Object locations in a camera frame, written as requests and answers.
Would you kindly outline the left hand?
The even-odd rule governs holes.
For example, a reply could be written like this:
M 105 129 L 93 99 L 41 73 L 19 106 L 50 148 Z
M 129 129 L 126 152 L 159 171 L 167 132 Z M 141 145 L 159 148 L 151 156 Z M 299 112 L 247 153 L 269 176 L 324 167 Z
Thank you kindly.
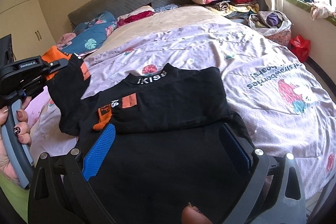
M 9 102 L 8 116 L 1 126 L 1 136 L 9 161 L 18 177 L 21 187 L 28 189 L 34 175 L 34 159 L 30 154 L 28 145 L 21 144 L 14 133 L 15 126 L 19 123 L 16 111 L 21 109 L 21 99 L 13 99 Z

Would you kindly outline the right hand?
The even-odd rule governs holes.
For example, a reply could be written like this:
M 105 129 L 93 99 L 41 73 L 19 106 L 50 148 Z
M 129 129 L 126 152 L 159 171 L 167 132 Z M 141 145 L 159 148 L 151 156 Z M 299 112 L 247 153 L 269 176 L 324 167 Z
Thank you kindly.
M 212 224 L 212 222 L 190 202 L 183 209 L 181 215 L 182 224 Z

